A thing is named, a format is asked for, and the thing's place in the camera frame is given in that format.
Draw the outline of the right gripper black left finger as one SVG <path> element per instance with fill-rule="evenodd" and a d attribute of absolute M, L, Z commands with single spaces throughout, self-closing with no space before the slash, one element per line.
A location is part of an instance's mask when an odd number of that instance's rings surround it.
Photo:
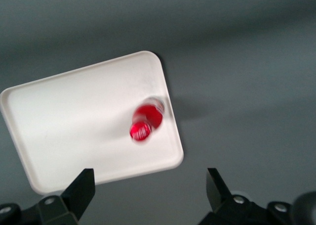
<path fill-rule="evenodd" d="M 84 169 L 60 194 L 44 197 L 27 209 L 25 225 L 78 225 L 95 195 L 93 169 Z"/>

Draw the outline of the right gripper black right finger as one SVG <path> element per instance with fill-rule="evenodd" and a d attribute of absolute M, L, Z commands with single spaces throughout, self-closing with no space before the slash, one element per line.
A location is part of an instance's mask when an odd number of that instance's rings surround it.
<path fill-rule="evenodd" d="M 209 212 L 201 225 L 268 225 L 266 209 L 242 195 L 231 194 L 216 168 L 207 169 L 206 193 Z"/>

